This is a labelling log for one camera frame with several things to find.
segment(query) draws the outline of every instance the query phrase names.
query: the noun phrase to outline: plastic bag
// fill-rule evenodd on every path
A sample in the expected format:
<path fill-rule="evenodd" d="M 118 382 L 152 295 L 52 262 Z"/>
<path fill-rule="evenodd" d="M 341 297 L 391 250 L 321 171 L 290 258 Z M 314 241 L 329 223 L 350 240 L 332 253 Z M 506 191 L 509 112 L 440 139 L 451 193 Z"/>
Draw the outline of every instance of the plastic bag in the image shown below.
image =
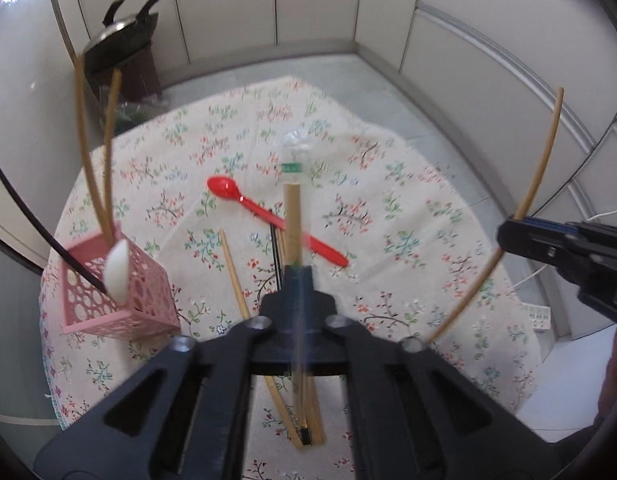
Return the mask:
<path fill-rule="evenodd" d="M 100 105 L 106 110 L 108 105 L 109 93 L 111 88 L 108 86 L 100 87 Z M 146 97 L 139 103 L 118 100 L 115 108 L 115 133 L 119 135 L 131 130 L 140 124 L 155 119 L 157 116 L 165 114 L 170 109 L 170 102 L 167 99 L 159 98 L 157 95 Z M 100 119 L 100 126 L 104 128 L 104 118 Z"/>

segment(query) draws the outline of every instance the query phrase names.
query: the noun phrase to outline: wooden chopstick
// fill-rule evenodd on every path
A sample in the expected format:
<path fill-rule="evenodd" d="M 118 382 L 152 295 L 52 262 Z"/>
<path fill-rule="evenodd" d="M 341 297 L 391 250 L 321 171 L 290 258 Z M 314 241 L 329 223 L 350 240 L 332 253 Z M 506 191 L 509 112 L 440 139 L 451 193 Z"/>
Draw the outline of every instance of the wooden chopstick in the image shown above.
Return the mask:
<path fill-rule="evenodd" d="M 230 249 L 228 248 L 228 242 L 226 241 L 226 233 L 224 233 L 223 229 L 220 229 L 220 240 L 222 242 L 224 259 L 226 260 L 226 267 L 228 268 L 230 281 L 233 284 L 233 291 L 235 293 L 235 299 L 237 301 L 237 306 L 239 307 L 239 312 L 242 314 L 242 317 L 244 319 L 249 319 L 251 317 L 251 313 L 249 312 L 246 300 L 244 299 L 242 287 L 239 285 L 239 278 L 237 277 L 237 271 L 235 270 L 235 265 L 233 264 L 233 258 L 231 257 Z M 284 400 L 280 395 L 280 391 L 277 389 L 277 384 L 275 384 L 275 380 L 270 376 L 266 376 L 265 380 L 266 386 L 271 393 L 272 401 L 274 402 L 277 411 L 280 413 L 280 417 L 282 418 L 284 426 L 286 426 L 290 441 L 294 444 L 295 447 L 300 449 L 301 447 L 303 447 L 302 441 L 300 440 L 300 436 L 295 429 L 295 424 L 293 424 L 293 420 L 288 414 L 286 404 L 284 404 Z"/>
<path fill-rule="evenodd" d="M 84 58 L 77 58 L 75 70 L 75 85 L 76 85 L 76 116 L 77 116 L 77 137 L 79 138 L 79 151 L 84 165 L 84 176 L 88 192 L 91 194 L 95 216 L 102 229 L 102 235 L 106 243 L 113 247 L 115 239 L 111 231 L 111 225 L 106 221 L 106 212 L 102 206 L 100 194 L 95 183 L 95 175 L 93 174 L 93 166 L 91 165 L 91 155 L 88 152 L 88 142 L 86 140 L 86 126 L 84 124 Z"/>
<path fill-rule="evenodd" d="M 277 235 L 278 249 L 280 251 L 280 260 L 282 267 L 286 265 L 286 241 L 284 231 L 275 229 Z M 314 446 L 319 446 L 325 443 L 326 436 L 323 431 L 322 413 L 319 408 L 319 397 L 317 397 L 317 389 L 315 387 L 315 377 L 308 376 L 306 381 L 306 423 L 311 434 L 311 441 Z"/>
<path fill-rule="evenodd" d="M 104 211 L 111 227 L 115 232 L 112 213 L 112 136 L 115 131 L 115 111 L 117 99 L 122 89 L 122 71 L 116 68 L 112 71 L 111 92 L 109 93 L 108 108 L 106 108 L 106 124 L 104 125 Z"/>
<path fill-rule="evenodd" d="M 300 184 L 284 185 L 284 205 L 286 208 L 286 230 L 282 236 L 282 251 L 284 265 L 301 266 L 303 260 L 303 231 Z M 311 444 L 318 446 L 325 441 L 322 416 L 319 409 L 319 398 L 315 387 L 315 377 L 303 370 L 297 377 L 295 385 L 295 413 L 300 421 L 308 427 Z"/>
<path fill-rule="evenodd" d="M 517 206 L 517 211 L 513 216 L 515 220 L 521 220 L 528 213 L 528 209 L 530 208 L 533 200 L 535 199 L 535 195 L 537 194 L 537 190 L 539 189 L 539 185 L 544 178 L 544 173 L 546 172 L 546 167 L 548 165 L 548 159 L 550 158 L 550 154 L 553 150 L 553 145 L 555 143 L 555 137 L 557 136 L 557 128 L 559 127 L 559 119 L 562 113 L 562 104 L 563 104 L 563 88 L 559 88 L 557 90 L 557 99 L 555 101 L 555 110 L 553 111 L 553 121 L 551 123 L 550 131 L 548 136 L 546 137 L 546 144 L 544 145 L 544 152 L 542 153 L 542 158 L 537 165 L 537 169 L 535 170 L 535 174 L 533 176 L 533 180 L 528 188 L 526 196 L 524 200 Z M 491 258 L 486 263 L 486 266 L 479 274 L 477 279 L 473 282 L 471 288 L 468 289 L 464 297 L 457 304 L 457 306 L 450 313 L 450 316 L 444 320 L 444 322 L 437 327 L 437 330 L 432 334 L 432 336 L 428 339 L 428 343 L 432 343 L 435 339 L 439 338 L 444 332 L 448 330 L 448 327 L 453 324 L 453 322 L 459 317 L 459 315 L 464 312 L 468 304 L 473 300 L 479 289 L 482 287 L 483 283 L 488 279 L 488 277 L 493 273 L 495 267 L 499 263 L 499 261 L 504 256 L 504 250 L 501 247 L 498 247 Z"/>

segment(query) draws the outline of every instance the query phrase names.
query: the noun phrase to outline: pink plastic basket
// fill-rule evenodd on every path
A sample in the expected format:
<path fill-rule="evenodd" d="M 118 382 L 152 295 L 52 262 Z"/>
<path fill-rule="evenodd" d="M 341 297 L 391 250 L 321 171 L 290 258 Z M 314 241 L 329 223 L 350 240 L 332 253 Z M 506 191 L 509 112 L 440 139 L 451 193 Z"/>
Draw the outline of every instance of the pink plastic basket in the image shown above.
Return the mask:
<path fill-rule="evenodd" d="M 124 237 L 117 232 L 118 239 Z M 60 266 L 63 295 L 63 333 L 87 334 L 133 341 L 179 330 L 175 303 L 166 271 L 137 245 L 130 246 L 128 299 L 120 305 L 101 294 L 66 262 Z M 109 247 L 100 233 L 79 240 L 68 251 L 99 279 Z"/>

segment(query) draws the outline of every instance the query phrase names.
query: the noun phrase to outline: floral tablecloth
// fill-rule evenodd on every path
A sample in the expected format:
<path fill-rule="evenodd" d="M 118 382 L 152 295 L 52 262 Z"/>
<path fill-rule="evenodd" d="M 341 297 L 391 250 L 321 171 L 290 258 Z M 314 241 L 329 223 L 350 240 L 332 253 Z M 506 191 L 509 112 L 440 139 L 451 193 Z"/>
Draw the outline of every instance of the floral tablecloth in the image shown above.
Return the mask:
<path fill-rule="evenodd" d="M 220 247 L 224 228 L 253 314 L 274 289 L 267 224 L 213 197 L 212 174 L 284 214 L 280 137 L 303 128 L 313 141 L 311 232 L 347 253 L 334 267 L 316 256 L 316 287 L 347 316 L 399 340 L 444 320 L 491 253 L 482 228 L 444 171 L 389 130 L 365 123 L 317 88 L 285 77 L 176 109 L 114 142 L 114 209 L 122 230 L 167 270 L 182 332 L 220 336 L 241 320 Z M 102 170 L 102 149 L 93 152 Z M 67 244 L 97 230 L 83 173 L 56 236 Z M 124 342 L 61 333 L 58 256 L 40 297 L 44 364 L 66 428 L 168 340 Z M 509 410 L 534 388 L 539 343 L 500 267 L 438 351 Z M 277 377 L 292 410 L 287 377 Z M 262 378 L 256 381 L 244 477 L 351 478 L 351 433 L 339 378 L 318 378 L 327 444 L 299 452 L 288 440 Z"/>

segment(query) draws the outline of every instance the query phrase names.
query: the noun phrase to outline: white cable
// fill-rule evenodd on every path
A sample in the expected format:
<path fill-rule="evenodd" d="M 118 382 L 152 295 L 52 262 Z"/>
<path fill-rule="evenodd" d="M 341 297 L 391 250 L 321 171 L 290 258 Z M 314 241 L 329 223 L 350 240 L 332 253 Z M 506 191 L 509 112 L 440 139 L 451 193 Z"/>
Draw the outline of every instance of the white cable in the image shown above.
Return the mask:
<path fill-rule="evenodd" d="M 593 220 L 597 220 L 598 218 L 604 218 L 605 216 L 611 216 L 611 215 L 614 215 L 614 214 L 617 214 L 617 209 L 615 211 L 608 211 L 607 213 L 599 213 L 597 215 L 593 215 L 590 218 L 588 218 L 586 220 L 586 222 L 592 222 Z M 548 264 L 544 264 L 539 270 L 536 270 L 530 276 L 527 276 L 526 278 L 521 280 L 519 283 L 515 283 L 515 285 L 512 286 L 512 289 L 513 290 L 517 290 L 517 288 L 519 286 L 523 285 L 524 283 L 526 283 L 531 278 L 534 278 L 535 276 L 537 276 L 542 270 L 546 269 L 547 266 L 548 266 Z"/>
<path fill-rule="evenodd" d="M 604 218 L 604 216 L 611 216 L 617 213 L 617 209 L 615 211 L 609 211 L 608 213 L 599 213 L 598 215 L 591 216 L 586 222 L 592 222 L 593 220 L 597 220 L 597 218 Z"/>
<path fill-rule="evenodd" d="M 534 278 L 535 276 L 537 276 L 542 270 L 546 269 L 546 267 L 548 267 L 548 264 L 544 264 L 544 266 L 540 267 L 539 270 L 536 270 L 535 272 L 533 272 L 530 276 L 525 277 L 523 280 L 521 280 L 519 283 L 515 283 L 515 285 L 512 286 L 513 290 L 517 290 L 517 288 L 520 285 L 523 285 L 524 283 L 526 283 L 528 280 Z"/>

